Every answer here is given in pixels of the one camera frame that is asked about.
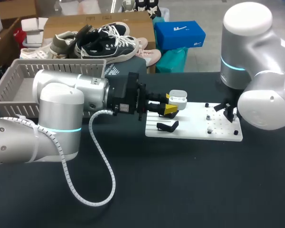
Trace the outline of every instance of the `black table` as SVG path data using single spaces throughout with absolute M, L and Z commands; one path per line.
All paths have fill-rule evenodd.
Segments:
M 189 102 L 219 103 L 218 73 L 140 76 L 149 90 L 188 92 Z M 285 128 L 242 122 L 242 142 L 147 138 L 145 118 L 95 120 L 97 139 L 117 189 L 101 208 L 81 204 L 61 163 L 0 166 L 0 228 L 285 228 Z M 79 155 L 68 162 L 77 191 L 101 201 L 111 179 L 83 127 Z

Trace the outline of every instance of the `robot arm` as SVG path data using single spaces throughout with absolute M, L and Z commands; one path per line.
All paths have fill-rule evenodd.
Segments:
M 66 161 L 78 154 L 83 111 L 107 109 L 114 115 L 136 111 L 140 120 L 147 110 L 162 115 L 177 112 L 177 106 L 168 104 L 166 95 L 148 93 L 145 85 L 138 83 L 137 74 L 130 73 L 125 81 L 116 80 L 114 86 L 106 78 L 46 70 L 36 74 L 33 96 L 39 104 L 38 126 L 55 135 Z M 149 100 L 160 104 L 149 104 Z M 0 164 L 61 161 L 56 146 L 46 135 L 36 135 L 32 128 L 8 120 L 0 119 Z
M 238 107 L 247 122 L 265 130 L 285 126 L 285 41 L 273 32 L 272 20 L 270 10 L 255 2 L 226 12 L 220 79 L 229 95 L 217 107 L 230 121 Z

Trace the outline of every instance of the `white spiral cable wrap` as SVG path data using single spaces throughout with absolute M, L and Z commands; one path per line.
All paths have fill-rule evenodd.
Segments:
M 73 185 L 73 183 L 72 183 L 72 181 L 71 181 L 71 177 L 70 177 L 70 175 L 69 175 L 69 173 L 68 173 L 67 163 L 66 163 L 65 156 L 64 156 L 64 154 L 63 154 L 62 147 L 61 147 L 60 143 L 59 143 L 58 140 L 55 138 L 53 132 L 48 131 L 48 130 L 47 130 L 46 128 L 44 128 L 44 127 L 38 126 L 38 131 L 39 131 L 39 132 L 42 132 L 43 134 L 45 134 L 46 136 L 48 136 L 48 137 L 52 140 L 52 142 L 54 143 L 54 145 L 57 147 L 58 152 L 59 152 L 59 155 L 60 155 L 60 158 L 61 158 L 63 170 L 64 170 L 64 173 L 65 173 L 66 181 L 67 181 L 68 186 L 69 186 L 69 188 L 71 189 L 73 195 L 74 195 L 80 202 L 82 202 L 82 203 L 84 203 L 84 204 L 86 204 L 86 205 L 88 205 L 88 206 L 90 206 L 90 207 L 99 207 L 99 206 L 102 206 L 102 205 L 108 203 L 108 202 L 112 199 L 112 197 L 113 197 L 113 195 L 114 195 L 114 193 L 115 193 L 115 189 L 116 189 L 116 182 L 115 182 L 115 176 L 114 176 L 113 170 L 112 170 L 112 168 L 111 168 L 111 166 L 110 166 L 110 164 L 109 164 L 107 158 L 105 157 L 105 154 L 104 154 L 103 150 L 101 149 L 101 147 L 100 147 L 100 145 L 99 145 L 97 139 L 95 138 L 95 135 L 94 135 L 93 129 L 92 129 L 93 120 L 94 120 L 97 116 L 99 116 L 99 115 L 101 115 L 101 114 L 113 115 L 113 112 L 110 111 L 110 110 L 101 110 L 101 111 L 98 111 L 98 112 L 94 113 L 94 114 L 92 115 L 91 119 L 90 119 L 90 122 L 89 122 L 89 131 L 90 131 L 90 134 L 91 134 L 91 136 L 92 136 L 92 139 L 93 139 L 93 141 L 94 141 L 96 147 L 98 148 L 98 150 L 99 150 L 99 152 L 100 152 L 100 154 L 101 154 L 101 156 L 102 156 L 102 158 L 103 158 L 105 164 L 107 165 L 108 170 L 109 170 L 109 172 L 110 172 L 110 174 L 111 174 L 111 178 L 112 178 L 112 190 L 111 190 L 111 193 L 110 193 L 110 195 L 108 196 L 108 198 L 106 198 L 105 200 L 103 200 L 103 201 L 101 201 L 101 202 L 99 202 L 99 203 L 89 202 L 89 201 L 85 200 L 84 198 L 82 198 L 82 197 L 78 194 L 78 192 L 76 191 L 76 189 L 75 189 L 75 187 L 74 187 L 74 185 Z M 30 127 L 30 128 L 36 128 L 36 125 L 35 125 L 32 121 L 27 120 L 27 119 L 23 119 L 23 118 L 19 118 L 19 119 L 18 119 L 18 118 L 14 118 L 14 117 L 3 117 L 3 118 L 0 118 L 0 119 L 12 121 L 12 122 L 16 122 L 16 123 L 19 123 L 19 124 L 23 124 L 23 125 L 25 125 L 25 126 L 27 126 L 27 127 Z

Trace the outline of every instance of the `yellow object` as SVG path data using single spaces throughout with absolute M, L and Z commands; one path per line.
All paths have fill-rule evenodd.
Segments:
M 177 112 L 177 105 L 166 104 L 164 115 Z

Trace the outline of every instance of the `white board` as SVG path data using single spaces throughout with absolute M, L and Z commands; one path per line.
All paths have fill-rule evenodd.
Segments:
M 177 138 L 177 139 L 200 139 L 200 140 L 218 140 L 218 141 L 234 141 L 243 140 L 243 134 L 239 119 L 236 118 L 230 123 L 224 116 L 224 110 L 216 112 L 214 106 L 218 104 L 209 103 L 209 107 L 205 107 L 205 103 L 187 103 L 184 110 L 179 111 L 174 119 L 159 117 L 157 113 L 147 113 L 146 131 L 148 137 L 161 138 Z M 156 124 L 163 123 L 172 126 L 175 121 L 179 121 L 179 126 L 173 133 L 158 131 Z M 213 132 L 208 133 L 207 128 L 212 128 Z

